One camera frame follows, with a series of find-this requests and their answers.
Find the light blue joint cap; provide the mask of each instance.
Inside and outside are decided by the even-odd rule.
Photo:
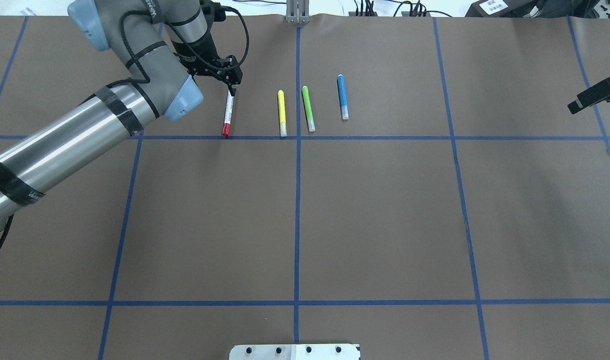
[[[98,16],[98,9],[96,9],[94,0],[76,0],[69,4],[67,13],[96,50],[105,51],[109,49],[103,23]]]
[[[165,117],[169,121],[176,121],[185,116],[186,113],[193,110],[198,105],[202,104],[202,92],[198,88],[191,76],[187,77],[185,84],[178,92],[172,104],[165,111]]]

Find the green marker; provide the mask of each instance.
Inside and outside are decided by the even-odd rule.
[[[314,125],[314,113],[311,111],[311,100],[309,99],[309,89],[303,86],[303,102],[305,103],[305,116],[307,116],[307,127],[309,132],[313,133],[316,131]]]

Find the gray tabletop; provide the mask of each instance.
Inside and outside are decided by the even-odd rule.
[[[18,213],[0,359],[610,359],[610,103],[566,107],[610,76],[610,21],[247,22],[230,139],[197,78],[198,109]],[[242,53],[236,19],[213,33]],[[0,152],[127,75],[68,18],[0,17]]]

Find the yellow marker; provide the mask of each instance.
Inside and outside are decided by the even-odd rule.
[[[278,120],[280,122],[280,136],[287,136],[287,112],[285,110],[285,92],[278,91]]]

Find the marker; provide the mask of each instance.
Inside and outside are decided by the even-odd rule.
[[[234,107],[234,97],[227,91],[227,107],[225,109],[225,124],[223,125],[223,136],[229,136],[229,126],[231,125],[231,112]]]
[[[280,122],[280,137],[287,136],[287,112],[285,111],[285,92],[278,91],[278,121]]]
[[[305,116],[307,117],[307,127],[310,132],[316,131],[314,125],[314,112],[311,111],[311,100],[309,99],[309,88],[303,86],[303,102],[305,103]]]
[[[338,76],[338,96],[341,99],[341,114],[343,120],[349,119],[349,109],[347,108],[347,93],[344,89],[344,76],[340,74]]]

